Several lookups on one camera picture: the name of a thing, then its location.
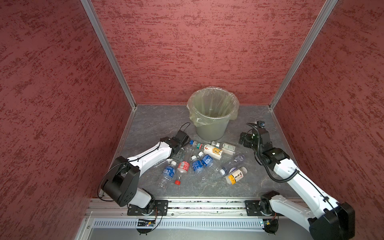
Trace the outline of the red label bottle red cap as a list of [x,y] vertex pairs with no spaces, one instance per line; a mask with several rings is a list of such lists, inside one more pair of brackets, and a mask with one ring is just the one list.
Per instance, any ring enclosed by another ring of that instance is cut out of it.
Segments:
[[193,151],[194,149],[193,149],[193,146],[191,145],[185,148],[185,156],[177,167],[177,178],[175,180],[175,184],[177,186],[181,186],[181,183],[184,181],[184,179],[188,175]]

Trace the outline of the clear bottle white label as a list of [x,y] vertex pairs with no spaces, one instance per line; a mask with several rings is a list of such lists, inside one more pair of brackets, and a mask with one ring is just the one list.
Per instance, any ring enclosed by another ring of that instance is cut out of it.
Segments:
[[212,141],[212,146],[223,151],[224,154],[234,155],[236,152],[236,147],[234,145],[228,143],[219,143],[216,141]]

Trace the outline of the green label white bottle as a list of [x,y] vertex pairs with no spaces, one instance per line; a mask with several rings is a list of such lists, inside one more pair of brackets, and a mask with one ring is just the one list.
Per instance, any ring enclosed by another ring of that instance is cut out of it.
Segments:
[[203,144],[194,140],[190,140],[190,145],[197,150],[202,151],[204,154],[211,156],[216,160],[220,160],[223,155],[223,151],[218,147],[212,146],[210,144]]

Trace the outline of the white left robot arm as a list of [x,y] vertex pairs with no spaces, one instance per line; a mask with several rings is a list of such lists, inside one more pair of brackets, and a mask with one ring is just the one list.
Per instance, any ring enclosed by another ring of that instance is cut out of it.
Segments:
[[179,130],[172,137],[161,138],[152,148],[129,158],[117,157],[103,177],[99,188],[120,207],[135,206],[142,215],[156,210],[155,197],[138,187],[140,177],[151,167],[174,157],[190,142],[190,137]]

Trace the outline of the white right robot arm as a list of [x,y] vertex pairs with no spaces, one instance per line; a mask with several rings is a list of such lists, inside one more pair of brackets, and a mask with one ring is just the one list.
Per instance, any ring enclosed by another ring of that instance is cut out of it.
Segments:
[[276,191],[263,194],[259,209],[265,216],[280,214],[307,230],[314,240],[350,240],[355,237],[355,210],[317,186],[280,148],[275,148],[264,122],[248,123],[251,133],[241,133],[239,143],[254,151],[259,165],[276,183],[287,183],[306,203],[302,207]]

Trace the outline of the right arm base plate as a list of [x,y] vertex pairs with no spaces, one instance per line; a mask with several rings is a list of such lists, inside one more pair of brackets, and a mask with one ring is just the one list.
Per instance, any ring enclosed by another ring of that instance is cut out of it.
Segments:
[[274,212],[271,205],[266,200],[246,200],[245,209],[248,217],[272,219],[283,216]]

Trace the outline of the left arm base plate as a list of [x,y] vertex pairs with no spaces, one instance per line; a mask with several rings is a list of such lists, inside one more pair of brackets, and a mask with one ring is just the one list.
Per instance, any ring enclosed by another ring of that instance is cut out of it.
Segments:
[[145,208],[136,205],[128,205],[128,216],[166,216],[168,212],[168,200],[152,200]]

